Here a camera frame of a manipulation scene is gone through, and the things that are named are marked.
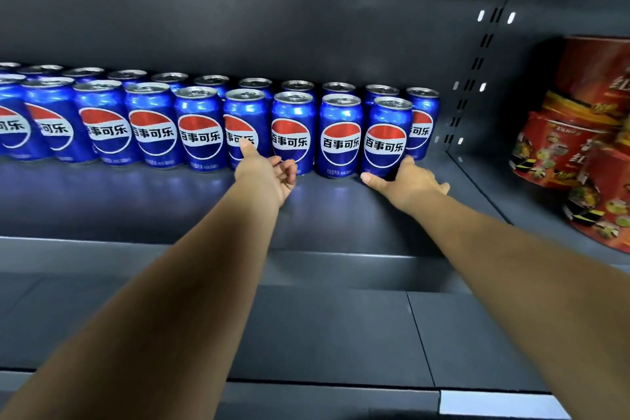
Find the right arm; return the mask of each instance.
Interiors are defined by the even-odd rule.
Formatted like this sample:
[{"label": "right arm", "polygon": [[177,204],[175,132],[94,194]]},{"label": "right arm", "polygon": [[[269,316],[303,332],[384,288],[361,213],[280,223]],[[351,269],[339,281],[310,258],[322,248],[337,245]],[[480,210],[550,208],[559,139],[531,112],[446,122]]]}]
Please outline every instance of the right arm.
[{"label": "right arm", "polygon": [[406,157],[362,180],[414,217],[574,420],[630,419],[630,276],[478,213]]}]

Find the left hand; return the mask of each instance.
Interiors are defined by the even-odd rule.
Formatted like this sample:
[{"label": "left hand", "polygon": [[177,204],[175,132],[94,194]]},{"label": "left hand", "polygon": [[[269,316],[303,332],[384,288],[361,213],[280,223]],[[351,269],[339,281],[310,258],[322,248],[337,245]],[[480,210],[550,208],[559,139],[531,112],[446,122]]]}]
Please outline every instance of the left hand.
[{"label": "left hand", "polygon": [[295,161],[282,161],[279,156],[264,158],[258,154],[251,141],[245,137],[239,140],[239,146],[243,159],[234,172],[236,180],[252,177],[257,182],[268,183],[278,196],[279,206],[282,206],[295,188],[297,175]]}]

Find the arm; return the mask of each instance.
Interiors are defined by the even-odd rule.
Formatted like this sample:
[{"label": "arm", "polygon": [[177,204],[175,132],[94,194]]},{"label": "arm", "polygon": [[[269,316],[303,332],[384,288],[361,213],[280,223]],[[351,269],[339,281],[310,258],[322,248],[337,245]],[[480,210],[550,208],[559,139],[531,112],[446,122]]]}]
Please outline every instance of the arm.
[{"label": "arm", "polygon": [[413,216],[571,418],[630,418],[630,276],[447,196],[406,157],[362,180]]},{"label": "arm", "polygon": [[241,147],[221,201],[63,344],[1,420],[212,418],[297,171]]}]

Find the soda can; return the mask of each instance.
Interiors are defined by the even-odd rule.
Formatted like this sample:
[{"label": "soda can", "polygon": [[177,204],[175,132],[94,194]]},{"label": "soda can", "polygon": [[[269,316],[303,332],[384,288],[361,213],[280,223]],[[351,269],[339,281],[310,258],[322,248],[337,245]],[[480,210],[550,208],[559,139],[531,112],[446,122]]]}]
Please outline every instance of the soda can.
[{"label": "soda can", "polygon": [[74,101],[94,147],[109,166],[143,161],[134,139],[125,106],[125,92],[118,80],[76,83]]},{"label": "soda can", "polygon": [[317,104],[311,94],[280,92],[273,99],[273,153],[283,160],[295,160],[297,174],[310,173],[315,164],[312,138],[317,133]]},{"label": "soda can", "polygon": [[67,76],[26,80],[25,104],[59,161],[91,163],[98,154],[74,103],[73,84]]},{"label": "soda can", "polygon": [[407,89],[407,98],[413,105],[413,123],[406,150],[414,160],[421,160],[427,155],[429,140],[440,115],[440,94],[432,89],[412,87]]},{"label": "soda can", "polygon": [[225,100],[225,94],[229,91],[229,83],[230,77],[225,75],[203,75],[195,79],[195,85],[215,89],[221,100]]},{"label": "soda can", "polygon": [[251,141],[262,156],[271,155],[269,112],[269,103],[261,90],[237,89],[225,94],[223,119],[227,154],[233,169],[242,160],[238,144],[242,137]]},{"label": "soda can", "polygon": [[190,167],[205,173],[226,168],[223,100],[216,89],[186,87],[175,96],[177,128]]},{"label": "soda can", "polygon": [[0,74],[15,74],[21,66],[18,62],[0,62]]},{"label": "soda can", "polygon": [[404,98],[378,97],[368,115],[363,144],[362,172],[385,177],[405,154],[413,116],[411,102]]},{"label": "soda can", "polygon": [[366,94],[363,98],[363,105],[367,110],[374,106],[374,100],[378,97],[396,97],[398,96],[398,90],[396,87],[390,87],[389,85],[367,85]]},{"label": "soda can", "polygon": [[315,96],[315,84],[306,80],[287,80],[280,85],[284,92],[302,92]]},{"label": "soda can", "polygon": [[170,170],[185,161],[177,134],[173,94],[167,83],[140,82],[129,85],[125,104],[129,122],[147,165]]},{"label": "soda can", "polygon": [[26,75],[27,80],[37,80],[43,76],[58,76],[63,69],[61,65],[31,65],[21,66],[15,72]]},{"label": "soda can", "polygon": [[173,93],[188,86],[189,76],[187,73],[166,72],[157,73],[151,77],[152,82],[167,84]]},{"label": "soda can", "polygon": [[244,78],[238,82],[238,86],[242,89],[260,90],[264,93],[264,97],[269,103],[273,102],[273,82],[268,78]]},{"label": "soda can", "polygon": [[0,147],[11,158],[39,161],[52,157],[52,151],[24,105],[26,76],[0,73]]},{"label": "soda can", "polygon": [[328,82],[324,83],[321,88],[324,90],[324,95],[329,94],[346,94],[346,95],[354,95],[357,91],[357,88],[345,82]]},{"label": "soda can", "polygon": [[146,76],[147,72],[144,70],[117,70],[115,72],[110,72],[107,75],[107,78],[122,82],[123,88],[126,89],[129,85],[144,82]]},{"label": "soda can", "polygon": [[317,173],[343,178],[357,172],[363,117],[361,98],[324,95],[319,107]]},{"label": "soda can", "polygon": [[61,72],[61,76],[69,76],[75,83],[91,82],[100,80],[105,75],[105,69],[98,66],[84,66],[82,68],[71,68]]}]

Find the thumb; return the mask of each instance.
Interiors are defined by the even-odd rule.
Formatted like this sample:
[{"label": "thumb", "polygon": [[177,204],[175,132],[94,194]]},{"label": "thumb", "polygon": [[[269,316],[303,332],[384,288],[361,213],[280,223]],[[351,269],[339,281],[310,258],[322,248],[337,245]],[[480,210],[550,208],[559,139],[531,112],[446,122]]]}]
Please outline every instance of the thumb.
[{"label": "thumb", "polygon": [[258,151],[256,150],[256,147],[254,147],[254,144],[251,141],[249,141],[247,138],[241,137],[241,139],[238,141],[238,145],[241,147],[243,158],[258,155]]},{"label": "thumb", "polygon": [[371,173],[361,173],[361,181],[379,193],[385,191],[385,188],[389,185],[388,181]]}]

